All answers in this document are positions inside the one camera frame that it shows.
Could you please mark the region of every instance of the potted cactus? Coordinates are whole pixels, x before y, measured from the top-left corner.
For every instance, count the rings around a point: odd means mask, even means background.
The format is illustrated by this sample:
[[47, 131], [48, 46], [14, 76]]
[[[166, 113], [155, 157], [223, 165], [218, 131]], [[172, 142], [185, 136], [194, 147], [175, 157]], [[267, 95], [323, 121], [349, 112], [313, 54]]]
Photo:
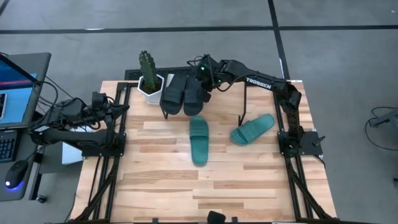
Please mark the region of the potted cactus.
[[162, 96], [164, 79], [156, 74], [154, 58], [146, 50], [139, 54], [142, 76], [139, 78], [138, 90], [145, 96], [147, 103], [158, 105]]

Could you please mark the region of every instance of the black strip on floor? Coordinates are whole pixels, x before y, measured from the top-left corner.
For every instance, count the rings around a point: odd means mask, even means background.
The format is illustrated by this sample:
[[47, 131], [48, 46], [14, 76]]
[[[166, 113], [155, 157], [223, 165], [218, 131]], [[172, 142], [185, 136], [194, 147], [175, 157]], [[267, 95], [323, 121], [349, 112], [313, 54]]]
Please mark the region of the black strip on floor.
[[280, 59], [281, 65], [282, 65], [282, 77], [284, 79], [289, 80], [290, 79], [289, 69], [287, 68], [287, 61], [286, 61], [286, 56], [285, 56], [284, 45], [282, 43], [282, 37], [280, 36], [280, 32], [279, 32], [279, 25], [278, 25], [278, 19], [276, 16], [274, 1], [268, 0], [268, 5], [269, 5], [269, 10], [271, 12], [271, 19], [272, 19], [272, 26], [274, 28], [276, 47], [278, 49], [279, 59]]
[[2, 12], [4, 12], [4, 10], [6, 9], [9, 1], [10, 0], [4, 0], [4, 2], [1, 4], [1, 6], [0, 6], [0, 16], [1, 16]]
[[398, 29], [398, 25], [363, 25], [363, 26], [282, 26], [279, 30], [381, 30]]
[[0, 30], [0, 34], [107, 34], [138, 32], [198, 32], [273, 30], [272, 26], [152, 27], [109, 29]]

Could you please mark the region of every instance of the keyboard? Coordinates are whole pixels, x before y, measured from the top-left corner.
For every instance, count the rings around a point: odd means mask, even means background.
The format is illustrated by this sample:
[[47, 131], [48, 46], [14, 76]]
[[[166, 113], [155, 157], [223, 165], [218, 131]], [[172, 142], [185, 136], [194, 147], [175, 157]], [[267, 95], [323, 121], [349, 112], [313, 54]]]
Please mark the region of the keyboard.
[[0, 131], [0, 162], [12, 162], [17, 156], [16, 130]]

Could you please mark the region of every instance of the blue light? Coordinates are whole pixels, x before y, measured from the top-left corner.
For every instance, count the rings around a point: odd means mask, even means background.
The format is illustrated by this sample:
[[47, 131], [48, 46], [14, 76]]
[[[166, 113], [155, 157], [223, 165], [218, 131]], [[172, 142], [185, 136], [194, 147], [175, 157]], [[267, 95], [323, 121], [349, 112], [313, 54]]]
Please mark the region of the blue light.
[[23, 181], [21, 181], [21, 182], [19, 183], [19, 185], [18, 185], [17, 187], [14, 187], [13, 189], [9, 189], [8, 187], [6, 187], [6, 188], [7, 188], [7, 190], [14, 192], [14, 191], [20, 190], [21, 187], [22, 187], [22, 185], [24, 185], [24, 182], [23, 182]]

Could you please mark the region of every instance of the cactus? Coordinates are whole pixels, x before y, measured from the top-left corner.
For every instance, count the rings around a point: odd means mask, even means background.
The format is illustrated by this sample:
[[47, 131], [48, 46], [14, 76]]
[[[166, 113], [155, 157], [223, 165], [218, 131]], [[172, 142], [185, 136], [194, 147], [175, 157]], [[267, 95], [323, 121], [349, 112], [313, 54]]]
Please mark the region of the cactus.
[[151, 93], [156, 92], [159, 86], [159, 79], [156, 75], [156, 68], [154, 58], [150, 56], [146, 50], [141, 51], [139, 54], [139, 63], [141, 65], [141, 72], [144, 76], [144, 87]]

